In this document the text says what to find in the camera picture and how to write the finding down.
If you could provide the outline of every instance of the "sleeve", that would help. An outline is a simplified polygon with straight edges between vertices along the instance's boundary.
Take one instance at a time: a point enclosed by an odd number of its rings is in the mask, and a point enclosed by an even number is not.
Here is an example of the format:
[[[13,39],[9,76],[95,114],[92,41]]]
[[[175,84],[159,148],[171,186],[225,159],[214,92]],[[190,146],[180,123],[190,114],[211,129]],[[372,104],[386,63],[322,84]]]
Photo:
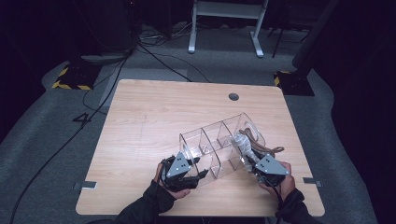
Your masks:
[[[321,223],[309,215],[303,200],[304,195],[299,190],[295,189],[286,197],[282,207],[276,212],[276,217],[283,218],[283,220],[292,224]]]
[[[149,224],[154,223],[160,213],[171,209],[175,198],[166,189],[151,180],[150,186],[143,193],[143,197],[126,206],[112,224]]]

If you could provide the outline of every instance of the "white shelf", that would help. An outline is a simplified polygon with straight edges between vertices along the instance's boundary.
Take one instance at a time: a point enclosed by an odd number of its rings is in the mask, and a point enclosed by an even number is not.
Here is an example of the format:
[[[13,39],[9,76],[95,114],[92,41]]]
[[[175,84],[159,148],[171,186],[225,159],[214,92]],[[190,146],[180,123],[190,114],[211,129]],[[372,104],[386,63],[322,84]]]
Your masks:
[[[243,5],[218,2],[197,3],[197,15],[232,17],[257,20],[262,11],[262,5]]]
[[[195,41],[197,38],[196,22],[197,16],[215,16],[215,17],[231,17],[257,20],[256,29],[250,32],[250,37],[253,42],[256,55],[259,58],[263,57],[262,47],[260,46],[258,35],[262,27],[262,19],[267,7],[267,0],[264,0],[262,5],[243,5],[234,3],[219,3],[219,2],[204,2],[194,0],[192,7],[192,29],[189,43],[189,53],[195,52]]]

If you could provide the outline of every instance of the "transparent container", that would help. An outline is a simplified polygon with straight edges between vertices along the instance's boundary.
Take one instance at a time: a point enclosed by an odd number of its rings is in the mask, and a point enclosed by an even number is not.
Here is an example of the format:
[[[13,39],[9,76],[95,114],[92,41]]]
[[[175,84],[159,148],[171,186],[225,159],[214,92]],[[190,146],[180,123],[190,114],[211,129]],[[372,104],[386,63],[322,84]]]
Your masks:
[[[209,170],[206,177],[200,180],[198,187],[245,167],[241,151],[233,138],[239,130],[246,128],[251,130],[257,143],[265,146],[262,134],[245,113],[180,134],[180,151],[185,158],[200,159],[196,163],[191,160],[189,175],[197,175],[204,169]]]

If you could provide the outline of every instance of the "table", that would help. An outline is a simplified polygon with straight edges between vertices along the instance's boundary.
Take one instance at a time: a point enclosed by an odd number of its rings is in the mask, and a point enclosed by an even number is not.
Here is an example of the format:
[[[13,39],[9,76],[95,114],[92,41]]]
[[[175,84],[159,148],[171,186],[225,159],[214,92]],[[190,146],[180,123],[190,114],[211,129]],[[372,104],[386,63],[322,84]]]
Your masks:
[[[239,100],[229,99],[236,93]],[[94,152],[86,180],[96,189],[83,189],[77,212],[116,215],[142,196],[157,164],[179,151],[179,134],[245,112],[268,147],[285,148],[280,161],[292,164],[297,188],[312,216],[324,207],[314,184],[298,134],[281,89],[268,86],[209,84],[123,79],[119,82]],[[276,201],[258,187],[244,169],[191,191],[163,216],[266,217]]]

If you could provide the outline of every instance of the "chair leg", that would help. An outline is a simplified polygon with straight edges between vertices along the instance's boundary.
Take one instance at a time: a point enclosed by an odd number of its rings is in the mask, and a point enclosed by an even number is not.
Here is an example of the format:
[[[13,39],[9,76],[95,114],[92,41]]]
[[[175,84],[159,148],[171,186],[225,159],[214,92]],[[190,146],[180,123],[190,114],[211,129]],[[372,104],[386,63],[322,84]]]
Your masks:
[[[282,37],[282,35],[283,35],[283,29],[280,30],[279,38],[277,39],[277,42],[276,42],[276,45],[275,45],[275,49],[274,49],[274,53],[273,53],[273,58],[275,58],[277,46],[279,46],[280,38]]]

